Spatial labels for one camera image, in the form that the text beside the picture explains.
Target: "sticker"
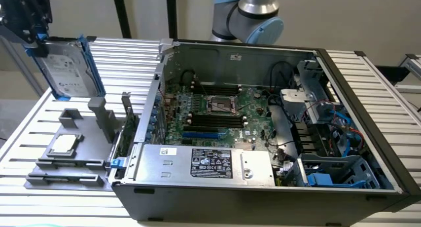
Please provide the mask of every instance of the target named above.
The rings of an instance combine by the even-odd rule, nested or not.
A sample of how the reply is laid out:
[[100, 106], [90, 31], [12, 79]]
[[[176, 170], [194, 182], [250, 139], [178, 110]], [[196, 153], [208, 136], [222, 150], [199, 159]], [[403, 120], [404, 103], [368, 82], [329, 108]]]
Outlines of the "sticker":
[[231, 57], [230, 57], [230, 60], [242, 61], [242, 55], [240, 54], [232, 54]]
[[192, 149], [191, 175], [195, 178], [232, 179], [231, 150]]
[[159, 152], [160, 155], [178, 155], [178, 148], [163, 147]]
[[90, 96], [90, 91], [72, 58], [59, 54], [50, 54], [43, 60], [59, 91], [70, 97]]

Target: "hard drive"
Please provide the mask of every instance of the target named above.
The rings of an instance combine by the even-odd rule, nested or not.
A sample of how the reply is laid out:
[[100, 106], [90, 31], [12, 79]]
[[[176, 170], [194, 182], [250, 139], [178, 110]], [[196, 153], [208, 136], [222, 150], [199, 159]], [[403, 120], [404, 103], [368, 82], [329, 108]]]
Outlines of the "hard drive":
[[104, 85], [90, 51], [88, 39], [83, 36], [50, 37], [44, 44], [48, 56], [36, 57], [31, 53], [30, 56], [36, 61], [56, 99], [104, 96]]

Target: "warning label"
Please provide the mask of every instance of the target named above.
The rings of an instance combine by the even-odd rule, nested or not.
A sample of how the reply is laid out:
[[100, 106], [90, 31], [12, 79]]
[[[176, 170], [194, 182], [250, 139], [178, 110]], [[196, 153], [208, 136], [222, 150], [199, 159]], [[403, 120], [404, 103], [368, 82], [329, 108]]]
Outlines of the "warning label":
[[192, 149], [191, 175], [196, 178], [232, 179], [231, 151]]

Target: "motherboard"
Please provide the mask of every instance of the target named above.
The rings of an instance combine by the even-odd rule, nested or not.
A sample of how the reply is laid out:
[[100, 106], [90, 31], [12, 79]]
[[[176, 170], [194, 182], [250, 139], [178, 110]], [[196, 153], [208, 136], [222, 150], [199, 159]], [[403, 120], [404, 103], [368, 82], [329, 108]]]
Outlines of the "motherboard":
[[256, 87], [167, 87], [168, 145], [267, 151], [274, 130], [267, 97]]

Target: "black post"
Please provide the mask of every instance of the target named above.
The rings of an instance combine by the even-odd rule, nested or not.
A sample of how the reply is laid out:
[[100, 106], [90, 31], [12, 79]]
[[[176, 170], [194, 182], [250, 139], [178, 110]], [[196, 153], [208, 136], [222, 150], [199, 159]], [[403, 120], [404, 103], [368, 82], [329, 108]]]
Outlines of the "black post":
[[116, 5], [118, 17], [120, 22], [120, 29], [123, 38], [132, 38], [131, 27], [130, 27], [130, 19], [127, 18], [126, 4], [124, 0], [114, 0], [114, 4]]
[[178, 33], [178, 0], [167, 0], [170, 38], [179, 38]]

